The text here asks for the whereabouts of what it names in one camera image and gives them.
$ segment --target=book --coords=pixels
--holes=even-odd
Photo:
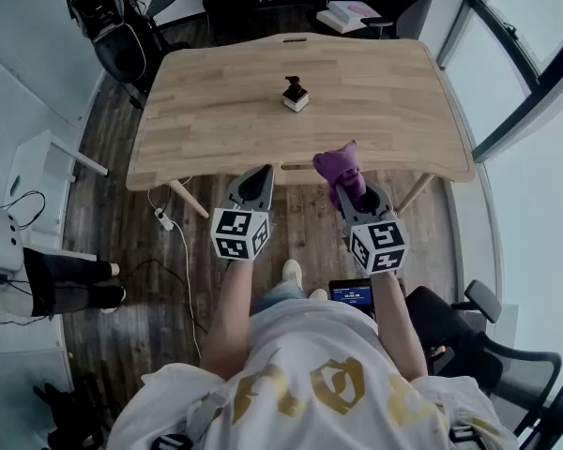
[[[358,30],[359,28],[365,28],[367,25],[361,21],[356,21],[353,23],[344,23],[338,18],[338,16],[331,10],[323,10],[317,13],[317,20],[324,23],[330,28],[333,28],[336,32],[340,34],[345,34],[346,32],[352,32],[353,30]]]
[[[358,0],[331,0],[327,4],[329,8],[344,24],[360,22],[363,18],[381,17],[369,5]]]

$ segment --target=wooden table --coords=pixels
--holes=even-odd
[[[299,113],[282,102],[288,75],[309,91]],[[434,175],[474,176],[462,118],[423,44],[283,34],[169,53],[145,105],[127,187],[169,185],[208,218],[178,179],[270,163],[277,184],[321,183],[312,157],[351,140],[363,171],[423,172],[399,213]]]

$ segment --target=window frame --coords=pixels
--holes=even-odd
[[[517,30],[512,25],[499,19],[483,0],[463,0],[449,30],[449,34],[436,58],[437,64],[443,70],[446,68],[443,64],[459,40],[471,11],[475,12],[482,19],[498,40],[513,65],[517,67],[530,91],[525,100],[488,137],[473,149],[474,161],[481,163],[486,161],[492,154],[495,154],[510,139],[523,130],[524,125],[520,124],[526,118],[532,116],[535,109],[539,113],[539,109],[537,109],[539,104],[562,81],[563,45],[548,66],[543,71],[540,71],[527,55],[525,48],[520,44],[517,38]]]

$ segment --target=jeans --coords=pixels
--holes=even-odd
[[[289,299],[303,299],[307,295],[298,287],[295,280],[281,281],[251,306],[251,316]]]

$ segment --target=white sneaker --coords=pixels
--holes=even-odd
[[[119,310],[119,307],[121,307],[121,305],[123,304],[123,300],[125,300],[126,296],[128,296],[128,293],[126,292],[125,289],[123,289],[123,298],[121,298],[119,305],[113,308],[101,308],[100,311],[105,315],[108,315],[109,313],[115,313],[117,310]]]
[[[111,266],[111,277],[116,277],[121,273],[121,268],[117,263],[109,263],[109,265]]]
[[[313,290],[309,295],[309,300],[328,300],[325,289]]]
[[[288,260],[281,270],[281,281],[294,280],[302,290],[302,269],[296,260]]]

